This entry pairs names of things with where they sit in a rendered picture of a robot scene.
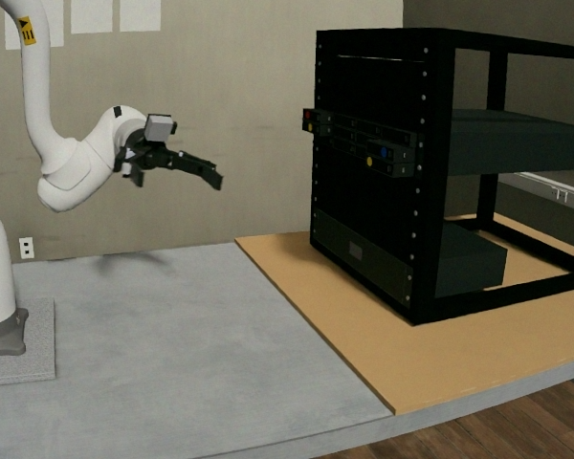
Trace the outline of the tan flat board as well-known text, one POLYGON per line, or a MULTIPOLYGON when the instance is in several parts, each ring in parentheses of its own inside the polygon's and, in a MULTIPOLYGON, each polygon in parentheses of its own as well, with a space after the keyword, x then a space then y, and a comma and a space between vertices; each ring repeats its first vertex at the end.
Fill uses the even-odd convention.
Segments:
MULTIPOLYGON (((574 272, 470 231, 508 250, 502 285, 435 300, 574 272)), ((310 230, 234 243, 395 416, 574 361, 574 290, 414 327, 315 250, 310 230)))

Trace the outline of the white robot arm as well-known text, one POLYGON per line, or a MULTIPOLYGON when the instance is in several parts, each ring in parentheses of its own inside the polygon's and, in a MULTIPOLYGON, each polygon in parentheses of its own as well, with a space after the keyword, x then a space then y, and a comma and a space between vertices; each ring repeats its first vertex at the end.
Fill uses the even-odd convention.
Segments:
MULTIPOLYGON (((40 0, 0 0, 0 7, 19 35, 25 123, 41 159, 43 177, 37 194, 47 209, 65 213, 93 196, 114 174, 121 146, 135 130, 144 128, 149 144, 163 144, 170 134, 176 134, 179 124, 173 122, 172 115, 149 113, 147 119, 139 111, 119 105, 108 109, 82 142, 59 137, 50 116, 51 44, 43 5, 40 0)), ((16 309, 11 254, 0 220, 0 356, 26 353, 23 341, 28 317, 27 309, 16 309)))

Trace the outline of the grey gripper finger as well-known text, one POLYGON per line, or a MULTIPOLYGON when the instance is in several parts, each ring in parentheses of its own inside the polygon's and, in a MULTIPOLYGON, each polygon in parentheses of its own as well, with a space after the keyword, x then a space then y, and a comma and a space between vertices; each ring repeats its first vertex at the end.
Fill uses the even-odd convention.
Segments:
POLYGON ((160 146, 159 151, 173 155, 172 157, 173 161, 172 165, 167 166, 158 165, 158 167, 160 168, 164 167, 171 170, 180 169, 185 172, 201 176, 203 177, 204 180, 206 180, 209 184, 214 186, 217 190, 222 190, 225 176, 218 170, 216 170, 217 169, 216 163, 189 154, 185 150, 180 150, 179 153, 173 150, 169 150, 167 147, 160 146))
POLYGON ((121 146, 121 152, 115 160, 115 172, 123 172, 123 177, 132 178, 132 180, 139 186, 144 187, 146 171, 144 168, 150 167, 150 164, 145 163, 146 154, 153 150, 152 145, 147 145, 141 149, 140 153, 130 151, 130 148, 121 146))

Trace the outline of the black server rack frame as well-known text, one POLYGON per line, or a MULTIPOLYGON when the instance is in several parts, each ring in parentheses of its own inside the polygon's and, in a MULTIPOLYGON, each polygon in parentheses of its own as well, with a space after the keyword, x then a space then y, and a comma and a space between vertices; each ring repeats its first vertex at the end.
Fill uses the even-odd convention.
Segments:
POLYGON ((574 170, 574 124, 504 110, 508 54, 572 59, 574 46, 444 28, 316 31, 314 108, 416 132, 417 146, 414 177, 391 178, 313 134, 310 244, 414 327, 574 290, 566 273, 434 301, 502 285, 508 250, 470 230, 574 271, 574 255, 494 220, 498 173, 574 170), (490 52, 496 115, 453 109, 459 47, 490 52), (448 176, 479 174, 476 218, 444 219, 448 176))

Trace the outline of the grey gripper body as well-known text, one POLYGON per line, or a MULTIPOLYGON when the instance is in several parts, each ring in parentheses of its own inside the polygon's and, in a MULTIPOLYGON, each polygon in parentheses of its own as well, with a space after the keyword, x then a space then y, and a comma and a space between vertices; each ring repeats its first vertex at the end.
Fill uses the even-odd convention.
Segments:
POLYGON ((153 150, 146 154, 145 163, 150 164, 150 167, 146 167, 144 170, 151 170, 156 168, 158 165, 167 166, 172 163, 173 160, 171 160, 171 158, 173 155, 159 151, 159 144, 149 144, 146 142, 144 128, 140 128, 132 132, 125 143, 125 146, 135 153, 140 153, 140 150, 144 149, 147 145, 152 145, 153 150))

